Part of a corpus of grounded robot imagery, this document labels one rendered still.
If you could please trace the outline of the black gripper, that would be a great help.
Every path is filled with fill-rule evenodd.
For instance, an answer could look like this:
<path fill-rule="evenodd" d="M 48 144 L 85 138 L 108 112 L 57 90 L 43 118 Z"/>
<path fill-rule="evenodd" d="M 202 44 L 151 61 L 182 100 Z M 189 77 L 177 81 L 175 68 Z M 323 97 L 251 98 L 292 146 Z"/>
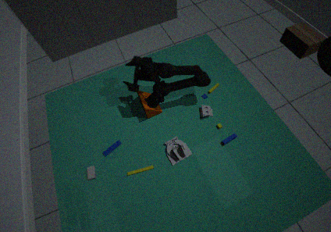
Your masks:
<path fill-rule="evenodd" d="M 137 81 L 138 80 L 145 80 L 143 71 L 139 70 L 140 66 L 138 64 L 138 60 L 140 58 L 141 57 L 134 56 L 134 58 L 131 61 L 129 61 L 127 64 L 125 64 L 125 66 L 135 66 L 134 76 L 133 76 L 133 78 L 134 78 L 133 79 L 133 84 L 129 83 L 129 82 L 126 82 L 126 81 L 123 81 L 123 83 L 125 83 L 128 86 L 129 91 L 138 92 L 140 85 L 137 85 Z"/>

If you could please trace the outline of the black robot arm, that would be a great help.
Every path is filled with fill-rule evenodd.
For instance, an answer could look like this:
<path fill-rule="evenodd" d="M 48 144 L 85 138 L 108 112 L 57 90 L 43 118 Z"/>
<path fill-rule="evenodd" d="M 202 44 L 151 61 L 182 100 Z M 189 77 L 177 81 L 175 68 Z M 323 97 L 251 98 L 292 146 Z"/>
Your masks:
<path fill-rule="evenodd" d="M 187 87 L 206 87 L 211 83 L 208 74 L 199 65 L 195 66 L 174 66 L 166 62 L 153 62 L 151 57 L 142 57 L 138 64 L 144 73 L 145 81 L 155 82 L 153 92 L 145 98 L 150 108 L 157 108 L 157 105 L 164 102 L 164 97 L 171 91 L 177 91 Z M 172 83 L 160 81 L 161 78 L 170 78 L 175 75 L 195 75 L 191 78 L 178 80 Z"/>

